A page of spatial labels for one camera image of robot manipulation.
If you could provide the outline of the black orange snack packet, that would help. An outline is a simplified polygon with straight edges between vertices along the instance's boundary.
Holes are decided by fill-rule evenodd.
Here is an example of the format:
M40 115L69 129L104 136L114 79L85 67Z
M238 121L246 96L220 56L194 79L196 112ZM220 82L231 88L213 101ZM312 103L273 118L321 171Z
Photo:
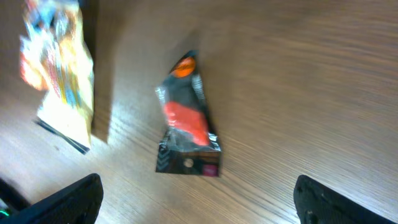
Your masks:
M219 177L222 148L194 50L178 60L155 93L167 125L159 143L155 171Z

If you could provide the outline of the cream yellow chip bag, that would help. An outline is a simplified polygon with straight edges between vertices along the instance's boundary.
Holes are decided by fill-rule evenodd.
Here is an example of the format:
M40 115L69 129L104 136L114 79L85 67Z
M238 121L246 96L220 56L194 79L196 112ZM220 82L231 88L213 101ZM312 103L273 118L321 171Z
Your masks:
M26 1L20 37L22 79L46 95L36 123L82 154L91 149L93 59L78 1Z

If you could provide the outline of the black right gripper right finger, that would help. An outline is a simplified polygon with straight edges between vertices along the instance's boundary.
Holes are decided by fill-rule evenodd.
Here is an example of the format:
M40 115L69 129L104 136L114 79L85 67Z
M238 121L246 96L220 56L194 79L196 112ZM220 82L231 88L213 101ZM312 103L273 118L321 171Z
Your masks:
M395 224L306 175L298 176L294 204L301 224Z

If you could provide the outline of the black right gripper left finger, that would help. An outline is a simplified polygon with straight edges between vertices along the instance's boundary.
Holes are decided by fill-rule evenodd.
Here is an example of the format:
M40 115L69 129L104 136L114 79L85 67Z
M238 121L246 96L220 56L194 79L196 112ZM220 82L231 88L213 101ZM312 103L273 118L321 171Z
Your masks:
M1 180L1 223L94 223L102 201L98 174L87 175L35 204Z

